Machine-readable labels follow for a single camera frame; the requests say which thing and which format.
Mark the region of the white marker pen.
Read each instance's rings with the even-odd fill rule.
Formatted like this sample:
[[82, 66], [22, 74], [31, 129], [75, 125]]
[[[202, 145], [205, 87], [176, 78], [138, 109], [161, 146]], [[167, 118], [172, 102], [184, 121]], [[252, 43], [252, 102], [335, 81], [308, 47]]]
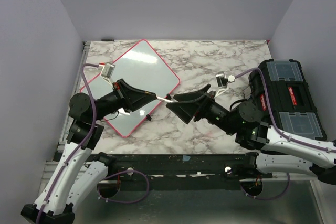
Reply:
[[169, 100], [167, 98], [162, 98], [162, 97], [159, 97], [157, 96], [155, 93], [153, 92], [148, 92], [148, 91], [145, 91], [144, 92], [146, 95], [149, 95], [153, 100], [159, 100], [161, 102], [164, 102], [164, 103], [173, 103], [174, 101], [172, 100]]

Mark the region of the pink framed whiteboard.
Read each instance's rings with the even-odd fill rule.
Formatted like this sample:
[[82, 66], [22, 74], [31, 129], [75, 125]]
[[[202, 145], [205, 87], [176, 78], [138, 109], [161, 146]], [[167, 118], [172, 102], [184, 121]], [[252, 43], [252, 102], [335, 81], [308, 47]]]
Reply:
[[[146, 40], [121, 50], [113, 44], [92, 42], [86, 62], [111, 63], [114, 65], [111, 82], [123, 79], [130, 86], [154, 92], [161, 98], [165, 98], [180, 84], [176, 73]], [[107, 115], [104, 120], [120, 136], [128, 137], [159, 104], [160, 101], [155, 100], [135, 112], [119, 109], [117, 114]]]

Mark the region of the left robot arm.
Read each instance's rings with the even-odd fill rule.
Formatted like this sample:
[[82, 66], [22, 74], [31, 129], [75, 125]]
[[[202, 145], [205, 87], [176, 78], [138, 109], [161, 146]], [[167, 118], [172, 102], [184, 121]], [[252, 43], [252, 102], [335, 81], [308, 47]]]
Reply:
[[106, 115], [124, 109], [134, 112], [156, 100], [156, 94], [136, 89], [123, 79], [113, 83], [112, 92], [95, 100], [91, 91], [75, 94], [69, 102], [73, 118], [62, 156], [47, 186], [21, 215], [29, 223], [73, 223], [75, 211], [89, 192], [104, 179], [116, 175], [115, 158], [100, 154], [93, 165], [78, 174], [100, 140], [104, 127], [96, 123]]

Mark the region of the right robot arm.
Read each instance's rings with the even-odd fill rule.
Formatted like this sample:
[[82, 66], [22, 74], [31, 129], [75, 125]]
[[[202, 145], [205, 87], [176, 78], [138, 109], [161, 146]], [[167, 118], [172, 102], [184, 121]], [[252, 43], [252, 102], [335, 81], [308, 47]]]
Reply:
[[210, 86], [177, 94], [166, 107], [189, 124], [206, 119], [248, 150], [263, 151], [255, 159], [243, 162], [242, 173], [249, 178], [272, 172], [315, 176], [326, 184], [335, 184], [335, 143], [312, 140], [278, 129], [261, 120], [262, 113], [251, 102], [242, 102], [227, 110], [215, 101]]

